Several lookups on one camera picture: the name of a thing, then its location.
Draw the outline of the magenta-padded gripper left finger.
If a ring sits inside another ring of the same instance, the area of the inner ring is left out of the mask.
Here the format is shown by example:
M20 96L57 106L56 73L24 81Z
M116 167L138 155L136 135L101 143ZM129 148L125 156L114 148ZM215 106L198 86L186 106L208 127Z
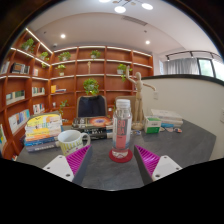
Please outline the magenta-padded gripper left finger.
M92 152L92 146L87 145L68 156L58 155L44 167L44 170L80 185L85 176Z

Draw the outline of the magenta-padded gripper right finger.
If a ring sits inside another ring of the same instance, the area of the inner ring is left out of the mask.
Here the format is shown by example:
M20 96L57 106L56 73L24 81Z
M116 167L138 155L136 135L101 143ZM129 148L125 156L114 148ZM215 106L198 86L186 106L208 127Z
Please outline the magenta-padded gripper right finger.
M138 145L134 146L134 155L145 185L181 170L168 155L158 156Z

